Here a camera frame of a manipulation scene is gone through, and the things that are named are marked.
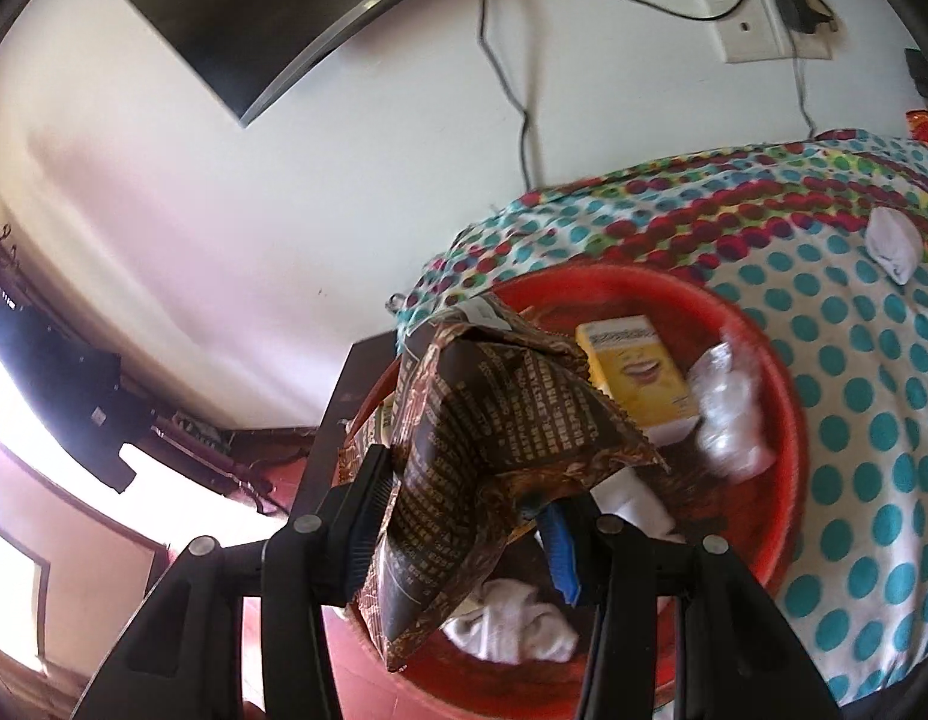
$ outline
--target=silver screw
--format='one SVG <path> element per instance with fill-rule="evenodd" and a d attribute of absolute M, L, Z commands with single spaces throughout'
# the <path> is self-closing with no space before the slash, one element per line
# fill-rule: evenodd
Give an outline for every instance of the silver screw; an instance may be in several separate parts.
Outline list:
<path fill-rule="evenodd" d="M 197 557 L 203 557 L 204 555 L 211 554 L 216 546 L 217 542 L 210 536 L 197 536 L 197 538 L 187 546 L 187 552 L 191 555 L 197 555 Z"/>
<path fill-rule="evenodd" d="M 321 518 L 317 514 L 303 514 L 294 520 L 294 530 L 298 533 L 314 533 L 320 530 Z"/>
<path fill-rule="evenodd" d="M 624 530 L 624 520 L 616 514 L 602 514 L 597 517 L 597 533 L 604 533 L 605 536 L 616 536 Z"/>
<path fill-rule="evenodd" d="M 711 536 L 704 536 L 704 541 L 701 541 L 701 546 L 712 555 L 723 555 L 730 549 L 726 538 L 715 536 L 713 533 Z"/>

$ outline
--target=transparent plastic wrapper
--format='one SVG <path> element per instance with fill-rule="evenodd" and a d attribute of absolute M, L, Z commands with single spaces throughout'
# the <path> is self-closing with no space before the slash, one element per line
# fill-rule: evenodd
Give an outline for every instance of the transparent plastic wrapper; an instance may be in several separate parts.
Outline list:
<path fill-rule="evenodd" d="M 768 470 L 775 456 L 764 441 L 758 361 L 744 344 L 723 338 L 694 363 L 688 384 L 701 409 L 698 447 L 710 471 L 744 482 Z"/>

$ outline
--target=mouth picture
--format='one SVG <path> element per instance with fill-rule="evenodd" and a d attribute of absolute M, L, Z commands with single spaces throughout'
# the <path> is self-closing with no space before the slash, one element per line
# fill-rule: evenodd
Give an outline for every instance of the mouth picture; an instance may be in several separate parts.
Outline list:
<path fill-rule="evenodd" d="M 632 362 L 631 365 L 625 365 L 622 372 L 630 376 L 634 381 L 642 386 L 654 384 L 661 375 L 660 360 L 644 360 L 642 362 Z"/>

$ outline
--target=red floor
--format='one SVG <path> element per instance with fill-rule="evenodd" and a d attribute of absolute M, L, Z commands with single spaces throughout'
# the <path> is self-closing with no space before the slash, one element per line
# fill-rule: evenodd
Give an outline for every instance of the red floor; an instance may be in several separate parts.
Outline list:
<path fill-rule="evenodd" d="M 360 646 L 348 624 L 327 608 L 324 623 L 344 720 L 464 720 L 476 715 L 439 712 L 399 685 Z M 244 698 L 264 706 L 261 682 L 261 601 L 244 603 Z"/>

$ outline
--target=red tray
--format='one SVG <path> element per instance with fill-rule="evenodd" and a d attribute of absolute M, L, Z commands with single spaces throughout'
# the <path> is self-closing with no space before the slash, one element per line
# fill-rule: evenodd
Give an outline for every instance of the red tray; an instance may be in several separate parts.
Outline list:
<path fill-rule="evenodd" d="M 807 484 L 804 413 L 787 368 L 751 319 L 715 293 L 647 266 L 566 265 L 537 271 L 492 290 L 539 327 L 573 336 L 582 322 L 644 314 L 677 367 L 686 372 L 719 343 L 722 330 L 754 349 L 762 370 L 761 408 L 765 438 L 776 452 L 774 466 L 746 483 L 729 485 L 706 474 L 693 439 L 664 447 L 672 474 L 641 469 L 678 523 L 720 532 L 771 594 L 791 562 Z M 357 429 L 397 384 L 395 362 L 378 381 L 355 418 Z M 657 698 L 672 698 L 674 628 L 671 607 L 658 620 Z M 366 632 L 361 631 L 366 640 Z M 573 717 L 586 656 L 571 664 L 484 664 L 434 635 L 400 675 L 419 697 L 443 712 L 513 720 Z"/>

